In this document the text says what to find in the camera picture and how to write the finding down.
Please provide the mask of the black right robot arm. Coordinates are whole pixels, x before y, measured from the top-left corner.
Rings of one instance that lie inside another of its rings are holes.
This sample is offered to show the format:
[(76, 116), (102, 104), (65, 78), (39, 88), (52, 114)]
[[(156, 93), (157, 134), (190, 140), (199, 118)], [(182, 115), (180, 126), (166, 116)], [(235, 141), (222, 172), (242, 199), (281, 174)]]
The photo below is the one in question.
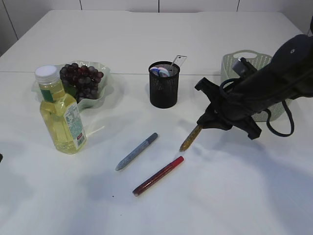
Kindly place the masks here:
[(233, 70), (239, 78), (227, 79), (221, 85), (203, 78), (196, 84), (196, 90), (202, 91), (210, 101), (197, 126), (226, 131), (235, 126), (253, 140), (262, 130), (252, 116), (266, 112), (268, 129), (277, 136), (289, 137), (290, 134), (280, 133), (271, 126), (269, 107), (277, 103), (283, 105), (293, 133), (294, 121), (286, 101), (313, 95), (312, 37), (300, 34), (288, 40), (260, 70), (243, 57)]

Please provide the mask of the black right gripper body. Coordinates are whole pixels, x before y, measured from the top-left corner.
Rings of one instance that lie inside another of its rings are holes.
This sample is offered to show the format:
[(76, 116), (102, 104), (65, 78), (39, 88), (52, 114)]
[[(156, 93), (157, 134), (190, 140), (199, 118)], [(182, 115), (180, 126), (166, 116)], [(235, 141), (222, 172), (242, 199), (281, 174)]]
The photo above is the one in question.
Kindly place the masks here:
[[(247, 78), (231, 78), (221, 85), (216, 85), (207, 78), (201, 79), (195, 86), (209, 99), (210, 105), (218, 116), (226, 123), (245, 132), (250, 139), (260, 136), (262, 130), (253, 120), (256, 113), (265, 111), (268, 115), (266, 125), (268, 129), (279, 137), (289, 137), (294, 133), (295, 124), (286, 99), (296, 99), (303, 96), (297, 90), (305, 79), (306, 74), (300, 68), (278, 71), (267, 65)], [(281, 102), (290, 121), (289, 133), (280, 133), (270, 123), (270, 106)]]

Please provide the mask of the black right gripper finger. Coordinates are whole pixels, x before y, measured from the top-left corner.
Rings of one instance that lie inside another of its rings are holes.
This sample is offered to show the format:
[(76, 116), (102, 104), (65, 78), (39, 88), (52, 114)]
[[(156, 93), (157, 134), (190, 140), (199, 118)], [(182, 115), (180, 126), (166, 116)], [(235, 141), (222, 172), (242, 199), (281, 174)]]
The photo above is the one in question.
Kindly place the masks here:
[(202, 129), (221, 129), (225, 131), (232, 128), (231, 124), (226, 123), (218, 116), (212, 105), (206, 108), (204, 114), (197, 120), (197, 125), (201, 126)]

